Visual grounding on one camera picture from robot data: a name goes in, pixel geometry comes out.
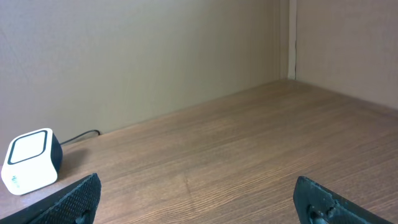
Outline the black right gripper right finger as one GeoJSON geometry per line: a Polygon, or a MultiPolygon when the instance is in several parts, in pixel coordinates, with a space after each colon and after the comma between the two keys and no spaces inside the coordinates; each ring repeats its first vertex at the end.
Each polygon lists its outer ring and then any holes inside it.
{"type": "Polygon", "coordinates": [[[305,176],[298,177],[293,200],[301,224],[392,224],[305,176]]]}

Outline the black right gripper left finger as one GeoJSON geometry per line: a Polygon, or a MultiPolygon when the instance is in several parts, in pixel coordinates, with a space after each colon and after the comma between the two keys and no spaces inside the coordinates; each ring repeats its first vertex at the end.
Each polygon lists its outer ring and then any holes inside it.
{"type": "Polygon", "coordinates": [[[3,224],[93,224],[101,197],[96,173],[1,219],[3,224]]]}

